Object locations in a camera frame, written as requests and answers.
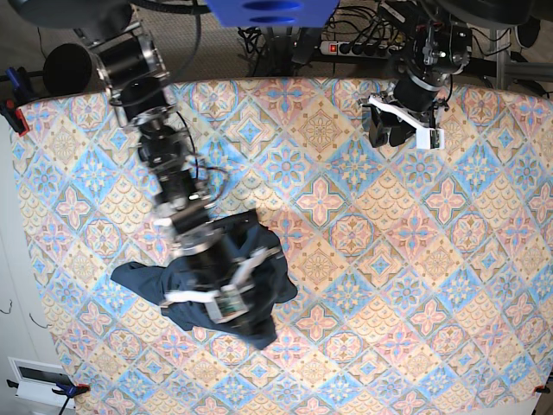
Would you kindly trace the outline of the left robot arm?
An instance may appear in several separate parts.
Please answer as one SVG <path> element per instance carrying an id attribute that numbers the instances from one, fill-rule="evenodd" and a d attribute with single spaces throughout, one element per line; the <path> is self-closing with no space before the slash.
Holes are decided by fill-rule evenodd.
<path id="1" fill-rule="evenodd" d="M 442 150 L 438 118 L 448 111 L 444 86 L 469 64 L 474 26 L 511 29 L 528 21 L 532 1 L 383 1 L 378 14 L 405 36 L 392 53 L 390 85 L 361 99 L 363 127 L 373 148 L 414 139 L 419 150 Z"/>

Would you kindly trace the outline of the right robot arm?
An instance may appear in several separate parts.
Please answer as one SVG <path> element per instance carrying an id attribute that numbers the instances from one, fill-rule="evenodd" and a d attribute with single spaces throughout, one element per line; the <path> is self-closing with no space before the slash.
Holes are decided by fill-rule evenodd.
<path id="1" fill-rule="evenodd" d="M 139 133 L 137 155 L 156 177 L 156 223 L 171 238 L 168 267 L 126 267 L 114 280 L 168 309 L 197 306 L 213 324 L 243 334 L 270 319 L 281 274 L 280 246 L 249 211 L 214 220 L 212 174 L 189 147 L 187 128 L 175 129 L 170 75 L 151 34 L 128 1 L 15 1 L 15 12 L 37 27 L 71 29 L 98 63 L 99 78 L 118 124 Z"/>

